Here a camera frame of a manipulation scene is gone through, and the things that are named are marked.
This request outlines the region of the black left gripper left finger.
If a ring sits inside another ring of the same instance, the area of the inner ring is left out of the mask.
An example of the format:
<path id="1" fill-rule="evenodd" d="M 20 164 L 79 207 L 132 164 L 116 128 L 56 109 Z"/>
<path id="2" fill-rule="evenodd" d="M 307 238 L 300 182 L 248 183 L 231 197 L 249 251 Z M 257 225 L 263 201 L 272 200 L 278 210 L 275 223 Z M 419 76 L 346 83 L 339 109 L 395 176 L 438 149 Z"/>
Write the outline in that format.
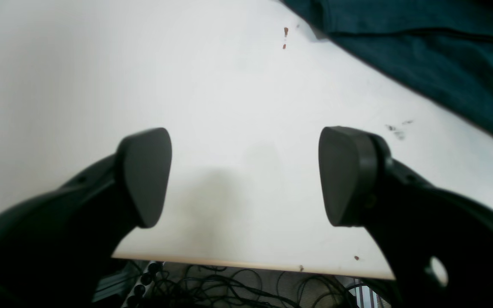
<path id="1" fill-rule="evenodd" d="M 157 224 L 171 163 L 168 131 L 141 131 L 62 187 L 1 212 L 0 308 L 90 306 L 122 239 Z"/>

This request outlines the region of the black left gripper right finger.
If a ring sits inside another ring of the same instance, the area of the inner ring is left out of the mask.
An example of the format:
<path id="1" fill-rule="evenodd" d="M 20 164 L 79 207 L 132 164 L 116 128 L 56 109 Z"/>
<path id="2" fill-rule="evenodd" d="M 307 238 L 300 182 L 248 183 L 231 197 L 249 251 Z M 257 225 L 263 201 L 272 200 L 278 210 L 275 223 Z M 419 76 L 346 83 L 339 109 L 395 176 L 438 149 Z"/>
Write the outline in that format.
<path id="1" fill-rule="evenodd" d="M 325 127 L 318 156 L 327 218 L 375 240 L 392 306 L 493 308 L 493 209 L 435 187 L 367 131 Z"/>

